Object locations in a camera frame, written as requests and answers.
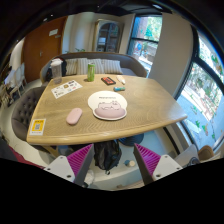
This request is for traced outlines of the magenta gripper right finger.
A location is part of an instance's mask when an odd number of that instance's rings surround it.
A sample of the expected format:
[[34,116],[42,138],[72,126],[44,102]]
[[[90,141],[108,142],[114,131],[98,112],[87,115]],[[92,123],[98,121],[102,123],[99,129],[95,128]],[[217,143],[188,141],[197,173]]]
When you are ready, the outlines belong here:
[[160,156],[137,143],[134,144],[134,156],[145,185],[182,169],[169,155]]

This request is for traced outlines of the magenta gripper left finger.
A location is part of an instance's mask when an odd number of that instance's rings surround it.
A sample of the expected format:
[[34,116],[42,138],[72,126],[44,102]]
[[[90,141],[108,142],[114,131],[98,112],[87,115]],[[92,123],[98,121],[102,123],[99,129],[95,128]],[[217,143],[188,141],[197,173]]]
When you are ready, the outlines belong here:
[[69,156],[57,157],[45,171],[82,186],[93,156],[94,145],[89,144]]

